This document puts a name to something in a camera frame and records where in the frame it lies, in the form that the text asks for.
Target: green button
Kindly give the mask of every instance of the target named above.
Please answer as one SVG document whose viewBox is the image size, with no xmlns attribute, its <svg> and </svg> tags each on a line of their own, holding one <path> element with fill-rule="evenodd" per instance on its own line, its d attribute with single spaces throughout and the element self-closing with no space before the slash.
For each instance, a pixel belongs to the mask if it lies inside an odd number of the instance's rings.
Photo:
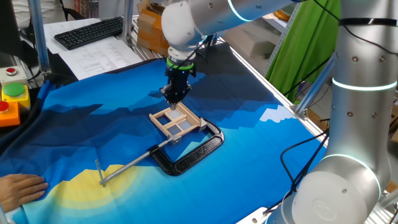
<svg viewBox="0 0 398 224">
<path fill-rule="evenodd" d="M 19 96 L 24 93 L 25 87 L 20 83 L 10 83 L 3 87 L 2 91 L 7 96 Z"/>
</svg>

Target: green cloth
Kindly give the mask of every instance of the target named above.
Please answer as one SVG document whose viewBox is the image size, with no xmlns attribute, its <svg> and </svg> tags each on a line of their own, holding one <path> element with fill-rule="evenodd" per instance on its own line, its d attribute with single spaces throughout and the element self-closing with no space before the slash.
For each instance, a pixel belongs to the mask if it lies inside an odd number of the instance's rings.
<svg viewBox="0 0 398 224">
<path fill-rule="evenodd" d="M 318 0 L 334 15 L 341 14 L 340 0 Z M 314 1 L 302 3 L 266 79 L 281 93 L 293 86 L 330 57 L 336 47 L 338 21 Z M 314 82 L 323 67 L 307 81 Z M 294 101 L 297 88 L 287 98 Z"/>
</svg>

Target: blue fabric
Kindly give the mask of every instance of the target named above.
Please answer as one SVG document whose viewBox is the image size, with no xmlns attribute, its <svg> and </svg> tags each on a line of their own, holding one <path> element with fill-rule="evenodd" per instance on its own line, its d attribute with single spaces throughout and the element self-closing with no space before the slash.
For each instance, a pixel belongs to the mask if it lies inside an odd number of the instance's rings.
<svg viewBox="0 0 398 224">
<path fill-rule="evenodd" d="M 0 158 L 0 176 L 41 175 L 49 193 L 84 170 L 96 170 L 95 159 L 106 170 L 164 141 L 148 117 L 168 107 L 159 94 L 167 82 L 164 69 L 157 60 L 58 89 L 47 83 L 40 116 Z M 65 208 L 47 194 L 24 206 L 29 223 L 236 223 L 282 198 L 290 181 L 280 153 L 312 135 L 252 75 L 199 73 L 189 82 L 193 90 L 183 103 L 221 128 L 225 142 L 219 149 L 178 177 L 148 158 L 138 164 L 139 182 L 98 208 Z M 165 151 L 177 160 L 208 137 L 190 133 Z M 318 145 L 312 141 L 286 155 L 293 175 Z"/>
</svg>

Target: wooden frame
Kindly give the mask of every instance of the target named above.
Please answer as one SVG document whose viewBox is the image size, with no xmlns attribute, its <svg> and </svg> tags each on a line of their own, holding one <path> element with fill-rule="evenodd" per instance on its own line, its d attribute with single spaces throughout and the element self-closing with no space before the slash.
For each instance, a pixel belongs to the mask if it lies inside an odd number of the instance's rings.
<svg viewBox="0 0 398 224">
<path fill-rule="evenodd" d="M 174 117 L 171 115 L 173 112 L 170 108 L 167 108 L 166 110 L 162 110 L 161 112 L 158 112 L 154 115 L 150 114 L 149 118 L 150 120 L 167 136 L 183 136 L 184 134 L 187 134 L 191 131 L 193 131 L 196 128 L 199 128 L 201 125 L 200 118 L 198 118 L 192 111 L 190 111 L 185 105 L 182 103 L 179 103 L 177 105 L 178 113 L 180 114 L 178 117 Z M 162 125 L 159 121 L 158 118 L 165 116 L 170 120 L 169 123 Z M 179 124 L 181 124 L 184 121 L 188 121 L 192 126 L 187 128 L 186 130 L 182 129 Z M 172 134 L 169 129 L 172 128 L 173 126 L 176 126 L 179 130 L 181 130 L 177 134 Z"/>
</svg>

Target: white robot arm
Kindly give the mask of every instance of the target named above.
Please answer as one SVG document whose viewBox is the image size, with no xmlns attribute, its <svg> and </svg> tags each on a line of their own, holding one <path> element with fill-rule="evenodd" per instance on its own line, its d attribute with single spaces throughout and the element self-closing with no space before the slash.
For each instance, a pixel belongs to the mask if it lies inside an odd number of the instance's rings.
<svg viewBox="0 0 398 224">
<path fill-rule="evenodd" d="M 171 45 L 169 83 L 162 89 L 166 100 L 173 107 L 188 93 L 187 74 L 178 71 L 194 66 L 193 50 L 207 35 L 290 3 L 188 0 L 168 6 L 162 18 Z M 398 74 L 398 57 L 392 54 L 398 52 L 398 1 L 344 0 L 341 8 L 326 156 L 267 224 L 363 224 L 389 183 L 387 132 Z"/>
</svg>

